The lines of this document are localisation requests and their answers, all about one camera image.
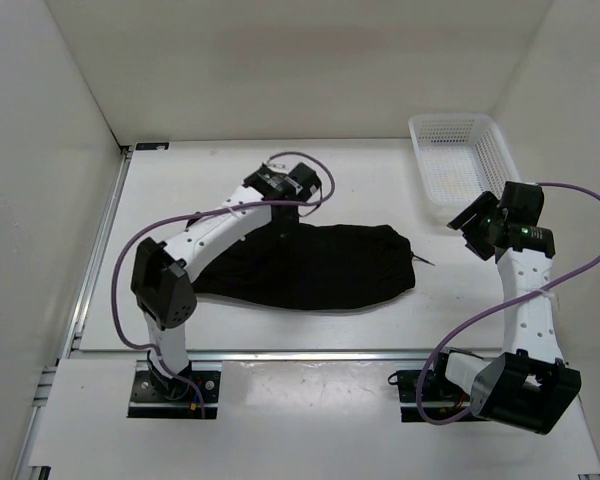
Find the black trousers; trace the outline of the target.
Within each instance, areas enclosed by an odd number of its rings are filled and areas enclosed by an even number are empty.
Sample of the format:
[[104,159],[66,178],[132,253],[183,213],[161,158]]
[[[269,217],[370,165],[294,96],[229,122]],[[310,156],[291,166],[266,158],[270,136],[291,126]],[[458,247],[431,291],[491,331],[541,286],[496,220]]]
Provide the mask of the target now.
[[416,286],[408,238],[389,225],[268,224],[193,282],[200,294],[301,311],[352,311]]

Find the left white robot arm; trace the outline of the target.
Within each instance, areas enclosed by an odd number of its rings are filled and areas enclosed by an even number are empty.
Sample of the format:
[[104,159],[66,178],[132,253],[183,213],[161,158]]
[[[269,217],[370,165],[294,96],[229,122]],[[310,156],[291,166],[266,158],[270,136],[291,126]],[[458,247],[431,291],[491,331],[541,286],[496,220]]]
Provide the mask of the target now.
[[250,232],[272,221],[298,218],[295,206],[240,207],[270,200],[306,202],[320,189],[315,171],[304,163],[288,173],[263,165],[224,201],[220,215],[200,218],[161,242],[148,237],[138,245],[131,290],[143,312],[149,340],[160,349],[149,352],[148,363],[151,382],[166,399],[182,398],[190,386],[184,323],[197,306],[195,280]]

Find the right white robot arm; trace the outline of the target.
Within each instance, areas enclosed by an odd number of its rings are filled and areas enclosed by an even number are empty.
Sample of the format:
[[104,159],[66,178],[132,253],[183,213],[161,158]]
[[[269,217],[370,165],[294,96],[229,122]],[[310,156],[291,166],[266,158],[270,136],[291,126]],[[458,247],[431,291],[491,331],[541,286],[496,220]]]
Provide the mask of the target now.
[[566,366],[555,336],[546,289],[555,245],[538,224],[543,205],[539,186],[508,182],[501,196],[485,192],[449,222],[470,251],[495,261],[507,305],[503,345],[493,360],[443,351],[429,387],[444,400],[463,391],[475,418],[546,435],[579,393],[581,375]]

